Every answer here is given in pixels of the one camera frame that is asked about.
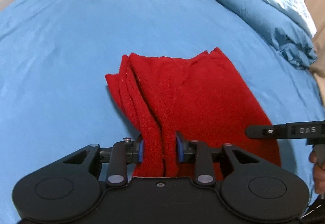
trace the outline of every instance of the bed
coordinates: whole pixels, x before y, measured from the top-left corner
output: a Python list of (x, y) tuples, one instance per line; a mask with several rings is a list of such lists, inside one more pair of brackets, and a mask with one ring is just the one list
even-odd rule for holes
[[(14, 184), (88, 144), (139, 131), (107, 90), (121, 57), (191, 58), (219, 47), (273, 124), (324, 120), (312, 75), (216, 0), (17, 0), (0, 13), (0, 223), (20, 218)], [(282, 167), (313, 190), (311, 146), (279, 140)]]

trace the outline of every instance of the metal pin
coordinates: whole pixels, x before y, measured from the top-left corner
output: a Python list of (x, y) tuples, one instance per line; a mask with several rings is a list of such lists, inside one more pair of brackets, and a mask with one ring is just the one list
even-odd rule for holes
[(130, 138), (130, 137), (123, 138), (123, 141), (126, 143), (130, 142), (131, 140), (132, 140), (132, 138)]
[(124, 180), (124, 177), (121, 175), (111, 175), (107, 178), (107, 180), (112, 184), (118, 184)]
[(162, 182), (159, 182), (159, 183), (157, 183), (157, 184), (156, 184), (156, 186), (157, 186), (157, 187), (164, 187), (164, 186), (165, 186), (165, 184), (164, 184), (164, 183), (162, 183)]
[(198, 181), (201, 183), (211, 183), (213, 181), (213, 177), (210, 175), (199, 175)]

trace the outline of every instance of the red towel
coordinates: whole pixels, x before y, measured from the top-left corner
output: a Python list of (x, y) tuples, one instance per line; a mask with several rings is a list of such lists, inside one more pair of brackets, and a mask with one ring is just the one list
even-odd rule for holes
[[(109, 91), (144, 140), (134, 175), (191, 175), (179, 165), (175, 131), (209, 146), (235, 144), (280, 165), (275, 140), (245, 136), (249, 125), (271, 124), (230, 60), (215, 48), (192, 59), (124, 55), (119, 74), (105, 76)], [(216, 177), (222, 180), (219, 167)]]

